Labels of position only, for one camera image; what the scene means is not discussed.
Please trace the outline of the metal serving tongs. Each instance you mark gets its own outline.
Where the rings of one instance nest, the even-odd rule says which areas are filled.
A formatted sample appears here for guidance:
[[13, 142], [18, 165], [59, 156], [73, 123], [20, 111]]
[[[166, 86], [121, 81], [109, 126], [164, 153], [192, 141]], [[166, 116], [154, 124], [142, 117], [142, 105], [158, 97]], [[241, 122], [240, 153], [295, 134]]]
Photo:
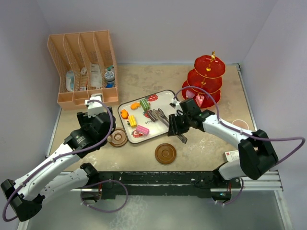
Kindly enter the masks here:
[[[166, 125], [167, 128], [170, 128], [170, 123], [169, 123], [169, 120], [168, 118], [166, 117], [166, 115], [164, 114], [164, 112], [159, 108], [157, 110], [153, 109], [152, 110], [152, 113], [153, 113], [153, 116], [155, 118], [157, 118], [158, 120], [160, 120], [164, 125]], [[187, 138], [182, 135], [182, 134], [179, 134], [179, 135], [176, 135], [176, 137], [184, 144], [187, 143]]]

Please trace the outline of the coral toy cake slice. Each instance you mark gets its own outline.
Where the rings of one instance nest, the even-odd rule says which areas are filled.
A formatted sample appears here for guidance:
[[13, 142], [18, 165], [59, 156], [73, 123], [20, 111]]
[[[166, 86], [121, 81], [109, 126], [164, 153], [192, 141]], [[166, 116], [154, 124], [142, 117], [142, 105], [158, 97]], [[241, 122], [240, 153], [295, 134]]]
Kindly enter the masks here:
[[201, 108], [202, 104], [203, 104], [203, 101], [204, 101], [204, 95], [202, 94], [198, 94], [196, 97], [195, 97], [195, 101], [196, 101], [196, 104], [198, 105], [199, 108]]

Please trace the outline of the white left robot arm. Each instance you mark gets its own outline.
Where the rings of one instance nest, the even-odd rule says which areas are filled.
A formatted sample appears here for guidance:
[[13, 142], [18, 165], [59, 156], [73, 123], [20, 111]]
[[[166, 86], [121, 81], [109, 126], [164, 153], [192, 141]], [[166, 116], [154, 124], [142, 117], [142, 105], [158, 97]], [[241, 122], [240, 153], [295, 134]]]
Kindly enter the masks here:
[[103, 147], [114, 132], [116, 119], [112, 108], [102, 105], [99, 110], [95, 116], [78, 112], [80, 128], [72, 131], [48, 158], [19, 179], [6, 179], [1, 183], [7, 199], [2, 211], [5, 222], [29, 220], [56, 196], [74, 188], [97, 186], [100, 175], [91, 163], [82, 164], [66, 176], [58, 175]]

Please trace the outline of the brown toy cake slice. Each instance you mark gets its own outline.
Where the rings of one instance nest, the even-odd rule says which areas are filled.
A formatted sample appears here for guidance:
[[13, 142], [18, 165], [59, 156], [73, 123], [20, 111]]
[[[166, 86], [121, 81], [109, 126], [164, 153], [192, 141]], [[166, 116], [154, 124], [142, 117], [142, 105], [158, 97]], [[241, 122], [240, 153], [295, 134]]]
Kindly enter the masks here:
[[156, 117], [154, 116], [152, 110], [148, 110], [148, 111], [146, 112], [146, 114], [148, 115], [148, 117], [151, 119], [152, 122], [156, 122], [156, 121], [157, 121], [157, 119], [156, 119]]

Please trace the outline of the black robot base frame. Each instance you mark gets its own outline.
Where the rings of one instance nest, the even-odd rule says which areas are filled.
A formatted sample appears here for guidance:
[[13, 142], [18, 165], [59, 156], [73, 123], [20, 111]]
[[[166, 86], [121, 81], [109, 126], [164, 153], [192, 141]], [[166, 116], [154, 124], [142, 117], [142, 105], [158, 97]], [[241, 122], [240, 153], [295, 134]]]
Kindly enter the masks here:
[[231, 189], [239, 189], [239, 178], [229, 181], [211, 171], [151, 172], [151, 171], [98, 171], [92, 164], [83, 163], [81, 169], [89, 176], [87, 185], [101, 186], [102, 199], [116, 196], [196, 196], [230, 200]]

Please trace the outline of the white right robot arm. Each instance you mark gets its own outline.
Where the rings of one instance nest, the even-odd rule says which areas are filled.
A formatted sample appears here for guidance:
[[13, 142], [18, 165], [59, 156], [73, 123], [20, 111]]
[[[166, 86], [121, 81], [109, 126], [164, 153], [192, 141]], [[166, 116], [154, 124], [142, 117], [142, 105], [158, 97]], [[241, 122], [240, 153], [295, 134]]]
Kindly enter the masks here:
[[238, 150], [238, 160], [224, 163], [215, 169], [213, 182], [217, 187], [225, 187], [231, 179], [237, 177], [247, 176], [257, 180], [277, 164], [277, 154], [263, 130], [253, 132], [240, 129], [218, 118], [210, 110], [201, 111], [193, 99], [181, 102], [173, 99], [170, 106], [175, 109], [175, 113], [168, 117], [168, 136], [179, 136], [192, 127], [212, 134]]

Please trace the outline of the purple fuzzy sweet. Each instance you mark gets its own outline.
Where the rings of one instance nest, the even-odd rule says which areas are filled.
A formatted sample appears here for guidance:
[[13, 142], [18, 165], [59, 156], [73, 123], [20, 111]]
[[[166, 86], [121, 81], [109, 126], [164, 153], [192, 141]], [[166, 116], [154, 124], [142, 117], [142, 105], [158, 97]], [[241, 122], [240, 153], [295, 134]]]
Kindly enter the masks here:
[[194, 96], [195, 96], [195, 94], [192, 91], [190, 91], [190, 90], [186, 91], [186, 97], [187, 98], [193, 98]]

